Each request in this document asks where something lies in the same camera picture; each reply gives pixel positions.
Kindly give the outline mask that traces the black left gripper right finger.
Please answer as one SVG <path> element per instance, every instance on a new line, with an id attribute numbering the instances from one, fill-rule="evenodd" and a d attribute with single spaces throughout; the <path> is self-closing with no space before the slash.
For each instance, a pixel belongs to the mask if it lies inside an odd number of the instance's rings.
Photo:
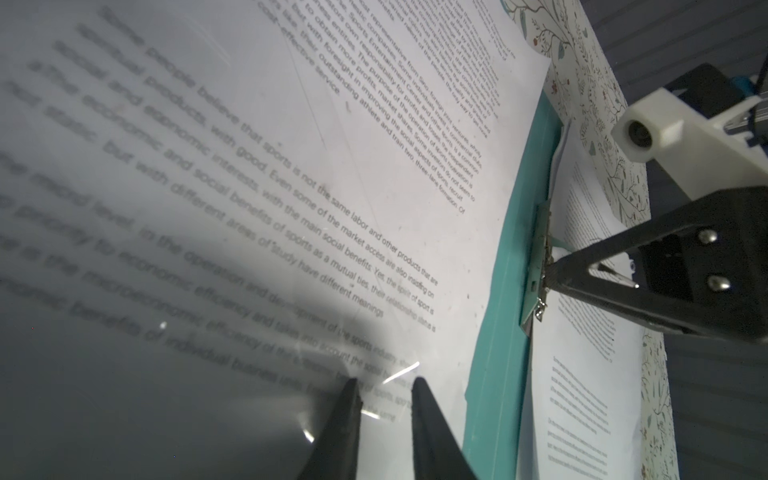
<path id="1" fill-rule="evenodd" d="M 475 480 L 476 475 L 423 377 L 415 379 L 411 401 L 414 478 Z"/>

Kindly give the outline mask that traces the white paper sheet underneath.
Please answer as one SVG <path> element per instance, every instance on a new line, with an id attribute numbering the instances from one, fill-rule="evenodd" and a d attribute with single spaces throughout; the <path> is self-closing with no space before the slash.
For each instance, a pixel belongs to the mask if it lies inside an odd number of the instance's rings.
<path id="1" fill-rule="evenodd" d="M 550 232 L 562 257 L 624 230 L 577 127 L 550 171 Z M 642 328 L 551 291 L 534 321 L 519 432 L 519 479 L 641 476 Z"/>

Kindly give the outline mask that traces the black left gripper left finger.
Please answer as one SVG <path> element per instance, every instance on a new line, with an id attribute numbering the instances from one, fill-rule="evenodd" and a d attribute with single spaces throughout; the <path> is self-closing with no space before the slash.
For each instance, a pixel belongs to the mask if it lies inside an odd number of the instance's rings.
<path id="1" fill-rule="evenodd" d="M 358 380 L 344 385 L 298 479 L 357 478 L 363 401 Z"/>

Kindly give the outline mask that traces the silver metal folder clip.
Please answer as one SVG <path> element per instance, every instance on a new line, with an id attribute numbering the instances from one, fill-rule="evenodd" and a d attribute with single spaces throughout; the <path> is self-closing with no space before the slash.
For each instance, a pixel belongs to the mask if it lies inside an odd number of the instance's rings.
<path id="1" fill-rule="evenodd" d="M 532 335 L 533 322 L 542 319 L 546 308 L 544 275 L 551 253 L 549 219 L 550 201 L 546 200 L 537 207 L 524 286 L 520 327 L 528 337 Z"/>

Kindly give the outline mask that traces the printed white paper sheet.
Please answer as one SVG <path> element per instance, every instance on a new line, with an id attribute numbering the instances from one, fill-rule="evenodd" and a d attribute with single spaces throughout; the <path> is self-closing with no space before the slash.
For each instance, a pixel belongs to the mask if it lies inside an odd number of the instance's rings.
<path id="1" fill-rule="evenodd" d="M 548 60 L 497 1 L 5 1 L 1 475 L 359 475 L 453 438 Z"/>

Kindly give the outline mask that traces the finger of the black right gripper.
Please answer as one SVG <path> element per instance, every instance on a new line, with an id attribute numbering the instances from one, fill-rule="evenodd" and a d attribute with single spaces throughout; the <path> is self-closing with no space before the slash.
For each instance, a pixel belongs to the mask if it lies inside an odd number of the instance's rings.
<path id="1" fill-rule="evenodd" d="M 546 286 L 664 333 L 767 341 L 767 189 L 719 190 L 555 261 Z"/>

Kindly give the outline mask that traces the teal file folder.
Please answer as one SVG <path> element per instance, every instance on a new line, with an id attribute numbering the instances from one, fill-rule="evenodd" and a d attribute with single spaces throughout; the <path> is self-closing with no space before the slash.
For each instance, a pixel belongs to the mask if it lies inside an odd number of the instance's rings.
<path id="1" fill-rule="evenodd" d="M 463 453 L 479 479 L 516 475 L 529 339 L 520 328 L 537 209 L 547 197 L 562 122 L 546 95 L 537 109 L 503 223 L 490 297 L 476 342 Z"/>

